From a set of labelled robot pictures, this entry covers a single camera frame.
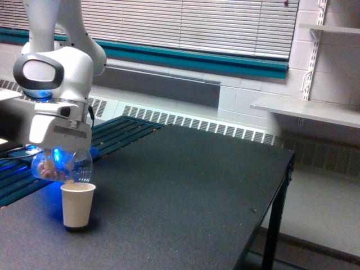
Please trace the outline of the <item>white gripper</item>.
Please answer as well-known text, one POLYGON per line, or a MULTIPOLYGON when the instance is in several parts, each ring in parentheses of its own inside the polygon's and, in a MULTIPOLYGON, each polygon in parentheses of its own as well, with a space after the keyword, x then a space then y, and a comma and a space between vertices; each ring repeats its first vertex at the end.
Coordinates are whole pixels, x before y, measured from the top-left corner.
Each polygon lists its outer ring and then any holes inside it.
POLYGON ((29 141, 44 150, 44 169, 55 171, 55 161, 50 149, 76 152, 91 147, 91 126, 86 123, 86 103, 60 99, 38 103, 31 121, 29 141))

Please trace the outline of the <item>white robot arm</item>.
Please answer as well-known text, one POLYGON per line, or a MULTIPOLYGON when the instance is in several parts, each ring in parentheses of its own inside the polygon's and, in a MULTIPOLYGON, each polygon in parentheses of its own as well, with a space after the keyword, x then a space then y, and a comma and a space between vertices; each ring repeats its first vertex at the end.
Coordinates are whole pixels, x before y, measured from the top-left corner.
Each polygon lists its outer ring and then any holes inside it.
POLYGON ((42 149, 33 174, 59 179, 75 158, 92 164, 92 125, 86 122, 93 78, 106 67, 106 53, 88 34, 80 1, 23 1, 29 41, 13 67, 23 93, 36 101, 29 141, 42 149))

